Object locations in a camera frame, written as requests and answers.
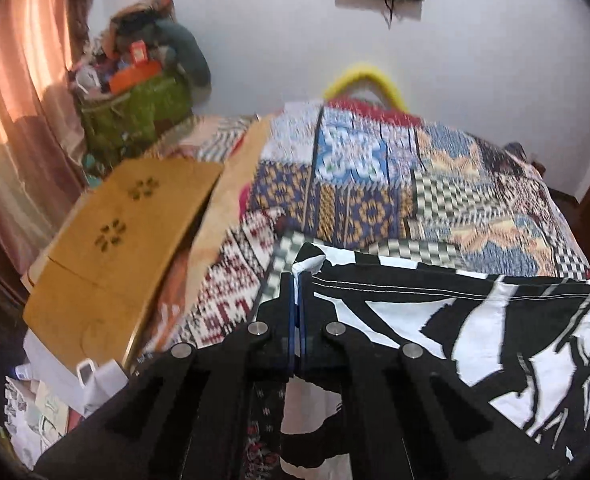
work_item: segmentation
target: green bag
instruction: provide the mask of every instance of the green bag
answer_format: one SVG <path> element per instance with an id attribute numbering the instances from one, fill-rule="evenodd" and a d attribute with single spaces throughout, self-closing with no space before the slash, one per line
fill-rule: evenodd
<path id="1" fill-rule="evenodd" d="M 191 91 L 179 74 L 164 72 L 108 101 L 79 102 L 86 137 L 87 174 L 104 178 L 136 158 L 166 130 L 192 114 Z"/>

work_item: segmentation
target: wooden board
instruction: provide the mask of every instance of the wooden board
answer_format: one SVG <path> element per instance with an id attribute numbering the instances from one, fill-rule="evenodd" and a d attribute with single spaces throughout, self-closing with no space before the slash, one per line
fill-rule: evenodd
<path id="1" fill-rule="evenodd" d="M 24 320 L 69 370 L 85 358 L 127 367 L 166 267 L 222 165 L 122 163 L 51 251 Z"/>

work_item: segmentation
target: zebra print cloth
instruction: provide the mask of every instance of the zebra print cloth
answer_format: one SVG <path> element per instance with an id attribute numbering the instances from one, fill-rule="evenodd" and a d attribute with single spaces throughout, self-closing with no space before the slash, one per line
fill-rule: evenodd
<path id="1" fill-rule="evenodd" d="M 421 345 L 561 465 L 590 443 L 590 280 L 494 276 L 310 243 L 293 265 L 296 281 L 305 270 L 315 297 L 306 311 L 320 323 L 361 330 L 378 352 L 403 339 Z M 270 385 L 256 385 L 255 404 L 283 413 L 280 431 L 254 421 L 272 458 L 246 477 L 350 478 L 341 395 L 299 378 L 273 389 L 271 397 Z"/>

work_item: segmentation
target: wall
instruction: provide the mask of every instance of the wall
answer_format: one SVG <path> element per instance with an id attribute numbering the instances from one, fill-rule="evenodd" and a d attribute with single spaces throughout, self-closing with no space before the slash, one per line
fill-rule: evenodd
<path id="1" fill-rule="evenodd" d="M 98 0 L 92 25 L 134 0 Z M 198 112 L 277 110 L 352 63 L 397 83 L 412 112 L 519 140 L 574 194 L 590 165 L 590 9 L 583 0 L 175 0 L 213 73 Z"/>

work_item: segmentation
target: yellow arch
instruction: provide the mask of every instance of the yellow arch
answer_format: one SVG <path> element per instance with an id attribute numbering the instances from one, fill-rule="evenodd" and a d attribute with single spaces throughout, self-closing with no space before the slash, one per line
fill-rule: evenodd
<path id="1" fill-rule="evenodd" d="M 379 68 L 361 63 L 350 67 L 324 92 L 324 99 L 335 99 L 349 86 L 363 80 L 373 82 L 384 97 L 400 112 L 408 113 L 406 103 L 395 84 Z"/>

